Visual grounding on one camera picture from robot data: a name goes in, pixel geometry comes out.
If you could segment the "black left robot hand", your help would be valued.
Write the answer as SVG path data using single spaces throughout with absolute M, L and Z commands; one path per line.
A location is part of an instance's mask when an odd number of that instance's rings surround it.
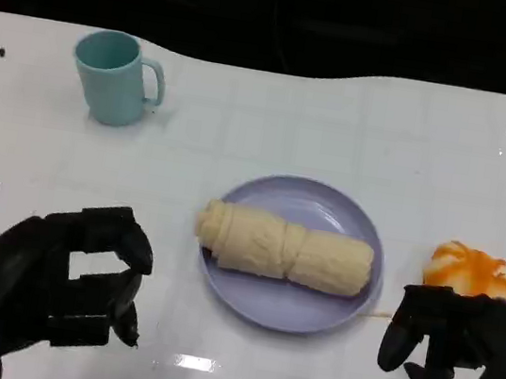
M 1 358 L 47 341 L 138 345 L 135 307 L 153 251 L 127 206 L 30 217 L 0 235 Z

